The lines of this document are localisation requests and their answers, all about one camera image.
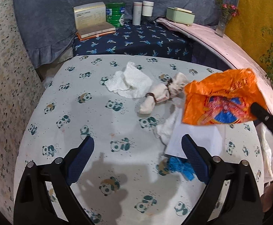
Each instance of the light green box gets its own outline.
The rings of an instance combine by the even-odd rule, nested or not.
[[[181,8],[167,7],[166,18],[175,23],[191,25],[194,23],[195,14]]]

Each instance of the glass vase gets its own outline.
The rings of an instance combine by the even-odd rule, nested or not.
[[[218,23],[218,26],[216,28],[216,31],[215,31],[215,34],[220,36],[220,37],[223,37],[224,35],[224,32],[225,32],[225,28],[226,28],[226,25],[229,23],[229,20],[231,19],[231,16],[221,16],[220,19],[219,19],[219,23]]]

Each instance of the white box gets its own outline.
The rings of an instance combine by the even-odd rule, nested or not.
[[[104,2],[96,2],[74,7],[76,29],[106,22]]]

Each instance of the box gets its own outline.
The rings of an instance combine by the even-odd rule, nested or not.
[[[76,29],[106,22],[104,2],[96,2],[74,7]]]
[[[178,7],[167,7],[166,18],[175,22],[185,25],[191,25],[194,23],[195,14],[192,11],[185,10]]]

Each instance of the floral pattern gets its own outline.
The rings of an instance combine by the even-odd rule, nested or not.
[[[10,222],[20,142],[43,91],[20,37],[12,0],[0,0],[0,211]]]

